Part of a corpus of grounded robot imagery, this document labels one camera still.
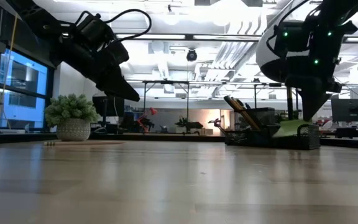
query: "security camera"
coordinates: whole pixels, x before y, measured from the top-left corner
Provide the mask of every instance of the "security camera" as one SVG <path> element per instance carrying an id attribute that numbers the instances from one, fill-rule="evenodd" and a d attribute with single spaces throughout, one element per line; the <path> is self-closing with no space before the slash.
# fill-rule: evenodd
<path id="1" fill-rule="evenodd" d="M 194 62 L 195 60 L 197 60 L 197 53 L 195 49 L 190 49 L 189 52 L 187 53 L 187 61 L 188 62 Z"/>

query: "ceiling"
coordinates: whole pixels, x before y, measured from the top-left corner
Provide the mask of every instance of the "ceiling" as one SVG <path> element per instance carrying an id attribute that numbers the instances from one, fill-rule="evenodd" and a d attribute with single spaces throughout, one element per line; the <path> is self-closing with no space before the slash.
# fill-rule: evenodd
<path id="1" fill-rule="evenodd" d="M 74 22 L 82 11 L 100 13 L 108 20 L 123 10 L 138 8 L 148 12 L 152 18 L 150 33 L 154 34 L 248 34 L 260 35 L 269 20 L 289 3 L 296 6 L 300 0 L 264 0 L 263 7 L 248 7 L 241 0 L 211 0 L 210 6 L 199 6 L 198 0 L 34 0 L 59 20 Z M 0 5 L 10 10 L 5 0 Z M 290 19 L 302 20 L 316 5 L 305 4 L 296 10 Z M 352 21 L 358 27 L 358 14 Z M 110 24 L 115 33 L 138 33 L 147 28 L 142 14 L 131 13 Z M 208 41 L 160 41 L 127 40 L 123 42 L 130 60 L 122 64 L 127 80 L 193 80 L 250 82 L 259 78 L 269 82 L 255 64 L 253 43 L 208 42 Z M 195 49 L 198 59 L 187 62 L 188 49 Z M 344 44 L 341 55 L 343 63 L 336 76 L 344 78 L 350 69 L 358 65 L 358 44 Z M 143 86 L 133 84 L 143 95 Z M 172 88 L 155 85 L 147 96 L 160 97 L 185 93 L 180 86 Z M 191 86 L 191 97 L 219 97 L 232 94 L 252 98 L 253 90 L 240 86 Z"/>

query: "green cloth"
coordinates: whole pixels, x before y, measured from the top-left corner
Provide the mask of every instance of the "green cloth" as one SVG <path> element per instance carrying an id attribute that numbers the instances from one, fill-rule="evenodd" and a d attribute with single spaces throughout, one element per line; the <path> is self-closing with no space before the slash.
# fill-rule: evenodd
<path id="1" fill-rule="evenodd" d="M 274 134 L 273 138 L 294 136 L 298 134 L 298 127 L 302 124 L 311 124 L 311 121 L 293 120 L 282 121 L 280 123 L 280 129 Z"/>

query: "white plant pot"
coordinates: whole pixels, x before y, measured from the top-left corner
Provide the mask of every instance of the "white plant pot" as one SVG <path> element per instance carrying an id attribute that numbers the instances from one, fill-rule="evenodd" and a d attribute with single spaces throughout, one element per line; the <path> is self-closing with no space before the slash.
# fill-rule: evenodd
<path id="1" fill-rule="evenodd" d="M 91 123 L 83 119 L 69 119 L 57 126 L 57 138 L 62 141 L 85 141 L 91 134 Z"/>

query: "robot end effector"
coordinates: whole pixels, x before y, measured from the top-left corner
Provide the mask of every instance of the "robot end effector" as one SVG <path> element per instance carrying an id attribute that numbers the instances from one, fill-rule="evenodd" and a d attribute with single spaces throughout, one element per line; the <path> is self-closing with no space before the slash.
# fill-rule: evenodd
<path id="1" fill-rule="evenodd" d="M 274 35 L 267 39 L 267 47 L 280 59 L 280 76 L 288 87 L 301 89 L 303 118 L 310 120 L 331 95 L 340 93 L 342 85 L 335 82 L 333 74 L 339 64 L 339 52 L 345 34 L 358 28 L 346 22 L 358 12 L 358 1 L 324 0 L 312 10 L 304 22 L 284 22 L 294 7 L 274 27 Z M 274 38 L 274 49 L 269 42 Z M 288 56 L 289 52 L 307 52 L 302 56 Z"/>
<path id="2" fill-rule="evenodd" d="M 99 14 L 84 11 L 74 23 L 58 21 L 33 0 L 7 0 L 32 32 L 50 45 L 50 60 L 57 66 L 66 62 L 84 77 L 95 82 L 107 96 L 139 101 L 139 94 L 122 76 L 120 64 L 129 60 L 123 40 L 146 34 L 152 25 L 150 16 L 139 9 L 126 10 L 102 21 Z M 149 20 L 149 27 L 140 34 L 117 39 L 108 23 L 128 12 L 140 12 Z"/>

